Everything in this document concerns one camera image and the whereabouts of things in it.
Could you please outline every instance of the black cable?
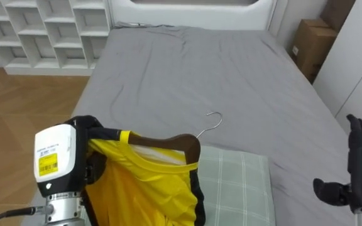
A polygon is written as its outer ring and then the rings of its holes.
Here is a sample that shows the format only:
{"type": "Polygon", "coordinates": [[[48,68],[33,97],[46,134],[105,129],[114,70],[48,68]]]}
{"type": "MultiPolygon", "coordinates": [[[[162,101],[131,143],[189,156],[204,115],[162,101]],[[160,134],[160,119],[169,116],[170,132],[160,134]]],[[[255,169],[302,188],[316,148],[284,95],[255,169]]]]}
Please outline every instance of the black cable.
{"type": "Polygon", "coordinates": [[[16,210],[8,210],[7,212],[0,214],[0,219],[4,217],[17,217],[23,215],[33,215],[36,212],[36,207],[20,208],[16,210]]]}

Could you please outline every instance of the white headboard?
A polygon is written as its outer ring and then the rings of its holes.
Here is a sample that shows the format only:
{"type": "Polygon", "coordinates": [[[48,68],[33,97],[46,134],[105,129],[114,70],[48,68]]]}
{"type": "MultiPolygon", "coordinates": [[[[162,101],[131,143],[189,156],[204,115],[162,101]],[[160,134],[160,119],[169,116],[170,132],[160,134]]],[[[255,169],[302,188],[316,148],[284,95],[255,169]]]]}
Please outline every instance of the white headboard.
{"type": "Polygon", "coordinates": [[[245,6],[134,3],[108,0],[115,22],[194,26],[212,30],[269,30],[277,35],[288,0],[258,0],[245,6]]]}

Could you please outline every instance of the barcode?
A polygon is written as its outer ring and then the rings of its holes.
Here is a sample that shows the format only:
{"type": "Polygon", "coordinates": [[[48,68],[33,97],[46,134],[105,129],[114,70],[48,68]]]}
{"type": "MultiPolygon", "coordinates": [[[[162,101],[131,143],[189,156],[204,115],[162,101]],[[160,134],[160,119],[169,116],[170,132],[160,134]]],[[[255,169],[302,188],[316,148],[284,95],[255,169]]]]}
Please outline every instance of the barcode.
{"type": "Polygon", "coordinates": [[[50,164],[48,166],[43,166],[40,168],[40,171],[48,171],[50,169],[54,169],[58,167],[58,163],[50,164]]]}

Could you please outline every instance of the mattress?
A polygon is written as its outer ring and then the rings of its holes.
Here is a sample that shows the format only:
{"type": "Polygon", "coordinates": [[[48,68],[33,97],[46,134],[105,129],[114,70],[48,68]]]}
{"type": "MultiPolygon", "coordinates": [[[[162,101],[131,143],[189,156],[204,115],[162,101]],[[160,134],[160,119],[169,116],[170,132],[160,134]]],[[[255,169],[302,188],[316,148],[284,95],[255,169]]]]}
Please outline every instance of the mattress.
{"type": "Polygon", "coordinates": [[[349,181],[347,136],[267,31],[112,30],[74,115],[164,138],[268,156],[277,226],[352,225],[319,201],[315,177],[349,181]]]}

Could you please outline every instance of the clothes hanger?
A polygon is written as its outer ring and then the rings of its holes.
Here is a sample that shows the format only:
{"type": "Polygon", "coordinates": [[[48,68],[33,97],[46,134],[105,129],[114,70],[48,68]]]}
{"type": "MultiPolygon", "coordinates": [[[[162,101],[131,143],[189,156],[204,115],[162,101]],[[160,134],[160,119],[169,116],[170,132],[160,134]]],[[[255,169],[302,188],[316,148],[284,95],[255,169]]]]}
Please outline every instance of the clothes hanger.
{"type": "Polygon", "coordinates": [[[128,144],[183,151],[185,153],[185,162],[187,164],[197,163],[200,156],[200,142],[198,137],[206,131],[217,128],[223,121],[222,114],[219,112],[211,112],[206,116],[212,114],[219,114],[220,122],[212,128],[203,130],[196,137],[192,134],[181,134],[168,139],[152,139],[131,133],[128,138],[128,144]]]}

